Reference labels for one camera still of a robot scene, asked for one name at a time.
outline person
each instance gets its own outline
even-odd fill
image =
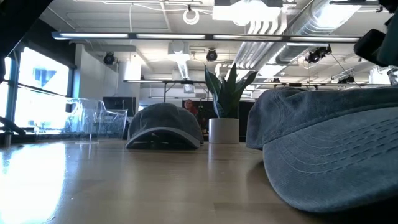
[[[198,110],[193,105],[192,100],[190,99],[185,100],[184,107],[185,109],[189,110],[189,112],[191,112],[193,115],[195,115],[195,117],[198,115]]]

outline cap brim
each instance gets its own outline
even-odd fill
[[[139,134],[136,134],[131,139],[128,140],[126,144],[126,148],[132,147],[135,142],[142,142],[143,139],[147,139],[147,137],[152,134],[160,134],[160,133],[168,133],[171,134],[184,143],[187,143],[189,146],[194,147],[195,149],[200,147],[200,141],[194,138],[192,135],[186,133],[185,131],[181,131],[177,128],[170,127],[158,127],[158,128],[150,128],[144,131],[141,131]]]
[[[398,108],[331,119],[263,147],[270,183],[291,206],[337,212],[398,194]]]

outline baseball cap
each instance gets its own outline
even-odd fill
[[[398,87],[265,91],[249,113],[247,147],[289,205],[337,212],[398,195]]]
[[[150,105],[132,119],[126,147],[135,142],[184,143],[194,148],[203,144],[203,135],[195,116],[171,103]]]

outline blue denim cap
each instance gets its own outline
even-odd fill
[[[337,212],[398,195],[398,88],[265,91],[249,113],[274,190],[309,212]]]
[[[126,148],[135,142],[183,143],[194,148],[203,144],[198,121],[185,108],[157,103],[139,111],[132,119]]]

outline white plant pot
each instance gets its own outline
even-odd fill
[[[210,119],[209,142],[213,144],[238,144],[239,119]]]

